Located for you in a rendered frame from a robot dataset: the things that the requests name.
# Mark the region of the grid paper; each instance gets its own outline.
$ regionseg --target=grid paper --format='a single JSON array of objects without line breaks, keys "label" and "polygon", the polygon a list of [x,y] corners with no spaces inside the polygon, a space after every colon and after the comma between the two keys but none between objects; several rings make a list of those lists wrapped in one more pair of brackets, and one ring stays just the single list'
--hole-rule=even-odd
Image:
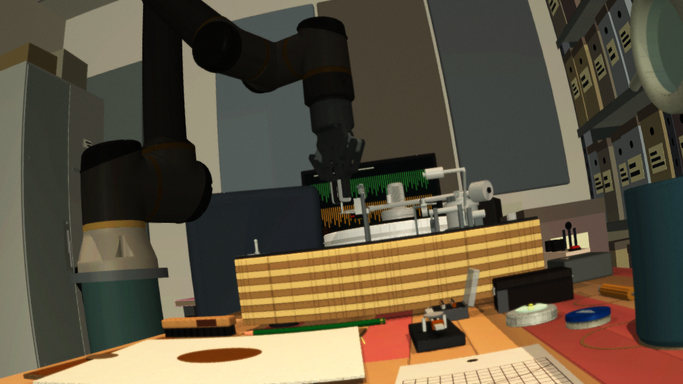
[{"label": "grid paper", "polygon": [[572,382],[545,357],[495,368],[404,380],[403,384],[545,384]]}]

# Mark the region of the striped wood plinth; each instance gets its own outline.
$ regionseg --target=striped wood plinth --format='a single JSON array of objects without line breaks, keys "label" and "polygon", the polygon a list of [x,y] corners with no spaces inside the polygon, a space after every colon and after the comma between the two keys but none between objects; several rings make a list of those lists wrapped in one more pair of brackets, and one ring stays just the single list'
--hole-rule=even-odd
[{"label": "striped wood plinth", "polygon": [[342,320],[460,301],[467,269],[476,299],[493,277],[543,269],[538,219],[484,228],[236,259],[244,325]]}]

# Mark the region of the wooden table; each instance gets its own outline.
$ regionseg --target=wooden table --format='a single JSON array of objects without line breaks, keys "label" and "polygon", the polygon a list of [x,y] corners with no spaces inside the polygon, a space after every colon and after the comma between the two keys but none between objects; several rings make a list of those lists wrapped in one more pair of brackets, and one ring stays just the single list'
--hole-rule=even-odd
[{"label": "wooden table", "polygon": [[[582,296],[597,295],[597,288],[602,283],[617,284],[632,286],[633,279],[631,277],[609,276],[601,277],[600,279],[591,280],[588,282],[580,282],[574,285],[574,291]],[[614,301],[611,298],[602,298],[601,296],[593,297],[594,299],[604,299],[606,302],[615,303],[617,305],[634,308],[634,301]],[[438,350],[433,352],[417,353],[415,347],[410,346],[410,356],[406,359],[385,360],[381,362],[367,362],[365,363],[365,380],[367,384],[394,384],[398,369],[403,365],[421,364],[427,362],[437,362],[448,359],[456,359],[459,357],[469,357],[474,355],[481,355],[490,352],[497,352],[501,350],[508,350],[512,348],[525,347],[527,345],[539,344],[545,348],[552,356],[554,356],[562,365],[567,367],[579,380],[584,384],[600,384],[592,376],[585,371],[578,368],[568,359],[564,358],[554,349],[550,348],[544,342],[531,335],[523,328],[510,328],[505,324],[505,315],[498,313],[493,303],[484,303],[477,305],[474,308],[469,308],[470,318],[466,320],[456,321],[458,328],[460,328],[466,335],[466,344],[462,347],[448,348],[445,350]],[[414,311],[413,322],[420,322],[421,315],[418,311]],[[233,337],[242,337],[245,331],[254,329],[256,327],[245,327],[241,324],[241,319],[238,320],[236,331],[238,335]],[[153,340],[165,338],[164,335],[154,336],[145,340]],[[105,350],[100,353],[115,352],[130,345],[139,343],[130,343],[120,347]],[[86,360],[85,357],[71,359],[66,362],[46,366],[36,371],[46,372],[64,365],[76,365],[79,362]],[[33,379],[24,378],[24,373],[18,373],[5,378],[0,378],[0,384],[32,384]]]}]

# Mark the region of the red mat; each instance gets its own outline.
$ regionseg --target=red mat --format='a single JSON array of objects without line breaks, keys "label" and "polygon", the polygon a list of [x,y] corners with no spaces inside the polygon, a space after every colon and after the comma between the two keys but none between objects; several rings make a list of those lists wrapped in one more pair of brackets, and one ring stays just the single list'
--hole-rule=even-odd
[{"label": "red mat", "polygon": [[612,275],[613,276],[633,277],[633,269],[632,268],[615,268],[615,267],[612,267]]},{"label": "red mat", "polygon": [[367,329],[360,343],[364,362],[407,359],[410,356],[408,325],[412,323],[412,311],[380,315],[386,324],[373,325]]},{"label": "red mat", "polygon": [[[581,301],[578,303],[583,305],[581,307],[574,305],[579,299]],[[611,321],[599,328],[568,329],[564,315],[587,308],[589,304],[609,306]],[[639,345],[635,333],[635,310],[578,295],[574,295],[572,301],[555,305],[556,320],[525,329],[598,381],[605,384],[683,383],[683,351],[659,351],[645,347],[600,350],[581,345],[581,339],[592,332],[584,340],[585,344],[592,347],[624,348]]]}]

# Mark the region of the blue lid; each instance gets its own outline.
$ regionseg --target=blue lid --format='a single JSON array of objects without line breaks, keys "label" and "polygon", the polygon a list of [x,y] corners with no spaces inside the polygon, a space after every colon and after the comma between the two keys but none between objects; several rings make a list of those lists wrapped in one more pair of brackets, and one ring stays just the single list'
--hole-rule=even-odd
[{"label": "blue lid", "polygon": [[592,322],[593,320],[605,318],[610,313],[609,307],[590,307],[567,313],[564,316],[564,320],[567,322]]}]

